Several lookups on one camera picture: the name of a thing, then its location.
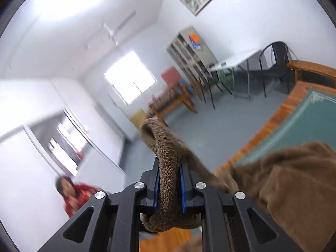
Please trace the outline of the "brown fleece garment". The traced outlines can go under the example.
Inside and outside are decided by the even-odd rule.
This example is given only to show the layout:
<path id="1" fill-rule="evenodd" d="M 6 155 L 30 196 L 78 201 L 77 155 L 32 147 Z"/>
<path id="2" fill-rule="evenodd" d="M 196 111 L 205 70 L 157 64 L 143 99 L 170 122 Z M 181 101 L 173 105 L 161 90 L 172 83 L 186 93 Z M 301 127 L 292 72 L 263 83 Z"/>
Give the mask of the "brown fleece garment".
<path id="1" fill-rule="evenodd" d="M 230 194 L 244 192 L 304 251 L 335 251 L 335 151 L 326 143 L 282 148 L 214 175 L 159 120 L 145 120 L 139 135 L 161 170 L 159 208 L 141 216 L 148 231 L 200 226 L 201 217 L 184 214 L 178 198 L 178 162 L 185 161 L 207 185 Z"/>

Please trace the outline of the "person in red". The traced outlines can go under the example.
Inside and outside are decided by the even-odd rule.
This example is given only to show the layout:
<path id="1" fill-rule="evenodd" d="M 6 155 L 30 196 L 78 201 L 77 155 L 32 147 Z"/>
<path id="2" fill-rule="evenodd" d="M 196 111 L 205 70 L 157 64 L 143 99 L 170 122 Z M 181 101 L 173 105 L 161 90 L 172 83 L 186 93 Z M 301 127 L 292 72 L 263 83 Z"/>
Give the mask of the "person in red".
<path id="1" fill-rule="evenodd" d="M 71 218 L 92 196 L 102 191 L 101 188 L 83 183 L 74 184 L 70 177 L 60 176 L 57 178 L 56 190 L 64 200 L 64 210 Z"/>

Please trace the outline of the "red chair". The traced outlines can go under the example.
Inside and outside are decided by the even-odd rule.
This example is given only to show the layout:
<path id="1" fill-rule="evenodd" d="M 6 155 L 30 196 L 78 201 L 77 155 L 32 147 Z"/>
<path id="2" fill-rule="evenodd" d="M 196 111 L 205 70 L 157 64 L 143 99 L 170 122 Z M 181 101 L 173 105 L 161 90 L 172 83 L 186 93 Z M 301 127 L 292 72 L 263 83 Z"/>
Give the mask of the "red chair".
<path id="1" fill-rule="evenodd" d="M 181 84 L 182 76 L 176 69 L 176 67 L 170 67 L 169 69 L 161 73 L 161 78 L 168 86 L 169 95 L 181 93 L 182 95 L 188 95 L 186 88 Z"/>

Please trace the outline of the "glass top side table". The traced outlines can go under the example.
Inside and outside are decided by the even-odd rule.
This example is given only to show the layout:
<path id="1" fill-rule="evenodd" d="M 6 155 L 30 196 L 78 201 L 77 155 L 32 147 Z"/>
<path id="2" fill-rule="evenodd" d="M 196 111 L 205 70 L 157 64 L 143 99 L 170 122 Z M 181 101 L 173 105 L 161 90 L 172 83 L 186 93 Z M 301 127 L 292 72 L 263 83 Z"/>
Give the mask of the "glass top side table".
<path id="1" fill-rule="evenodd" d="M 251 98 L 251 82 L 250 82 L 250 67 L 249 59 L 261 51 L 260 48 L 255 48 L 247 51 L 240 51 L 229 55 L 226 59 L 220 61 L 213 66 L 210 66 L 211 72 L 222 71 L 223 73 L 230 73 L 232 75 L 232 94 L 235 96 L 235 74 L 238 72 L 245 72 L 247 74 L 247 95 Z"/>

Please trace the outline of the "beige shelf cabinet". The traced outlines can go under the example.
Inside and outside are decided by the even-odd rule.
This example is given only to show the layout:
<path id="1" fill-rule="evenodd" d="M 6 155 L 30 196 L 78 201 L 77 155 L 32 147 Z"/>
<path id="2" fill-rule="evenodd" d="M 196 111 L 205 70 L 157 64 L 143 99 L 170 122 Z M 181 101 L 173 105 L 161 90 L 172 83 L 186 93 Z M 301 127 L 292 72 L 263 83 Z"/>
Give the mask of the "beige shelf cabinet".
<path id="1" fill-rule="evenodd" d="M 218 61 L 193 26 L 180 30 L 166 51 L 190 82 L 207 85 L 212 79 L 209 65 Z"/>

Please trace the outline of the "green table mat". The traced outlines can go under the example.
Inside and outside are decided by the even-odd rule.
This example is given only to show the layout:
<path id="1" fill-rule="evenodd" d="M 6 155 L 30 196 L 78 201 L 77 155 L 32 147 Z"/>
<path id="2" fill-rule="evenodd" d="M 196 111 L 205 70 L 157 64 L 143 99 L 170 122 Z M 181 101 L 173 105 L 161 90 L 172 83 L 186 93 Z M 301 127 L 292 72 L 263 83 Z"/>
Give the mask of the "green table mat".
<path id="1" fill-rule="evenodd" d="M 310 89 L 302 103 L 259 146 L 234 165 L 245 165 L 276 150 L 313 141 L 335 149 L 335 96 Z"/>

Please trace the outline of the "black metal chair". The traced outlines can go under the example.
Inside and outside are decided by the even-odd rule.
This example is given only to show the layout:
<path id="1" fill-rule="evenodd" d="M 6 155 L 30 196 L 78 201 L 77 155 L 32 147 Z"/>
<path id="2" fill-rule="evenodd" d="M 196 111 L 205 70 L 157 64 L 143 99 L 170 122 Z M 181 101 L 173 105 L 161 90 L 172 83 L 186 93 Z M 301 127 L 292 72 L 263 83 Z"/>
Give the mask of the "black metal chair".
<path id="1" fill-rule="evenodd" d="M 264 55 L 265 51 L 268 48 L 272 48 L 273 55 L 274 55 L 274 64 L 269 69 L 263 68 L 262 63 L 262 56 Z M 287 92 L 290 93 L 291 89 L 291 80 L 292 80 L 292 70 L 290 67 L 287 66 L 287 64 L 290 62 L 289 60 L 289 47 L 286 43 L 277 41 L 273 42 L 269 45 L 267 45 L 262 51 L 259 56 L 259 65 L 260 65 L 260 71 L 262 76 L 262 82 L 263 82 L 263 92 L 264 97 L 267 98 L 266 95 L 266 84 L 265 80 L 267 78 L 274 78 L 279 79 L 282 81 L 283 79 L 286 80 L 286 87 Z"/>

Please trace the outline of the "wooden bench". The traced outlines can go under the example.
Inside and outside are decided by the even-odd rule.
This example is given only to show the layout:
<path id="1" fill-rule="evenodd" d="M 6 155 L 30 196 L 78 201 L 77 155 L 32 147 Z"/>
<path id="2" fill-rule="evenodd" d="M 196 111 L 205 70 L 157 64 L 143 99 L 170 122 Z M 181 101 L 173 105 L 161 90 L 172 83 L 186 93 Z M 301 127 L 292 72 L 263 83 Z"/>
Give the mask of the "wooden bench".
<path id="1" fill-rule="evenodd" d="M 298 83 L 300 81 L 299 71 L 306 71 L 306 72 L 315 73 L 321 76 L 331 78 L 335 84 L 335 79 L 336 79 L 336 69 L 335 68 L 325 66 L 322 64 L 318 64 L 318 63 L 302 61 L 302 60 L 291 60 L 290 62 L 286 64 L 286 66 L 294 70 L 295 83 Z"/>

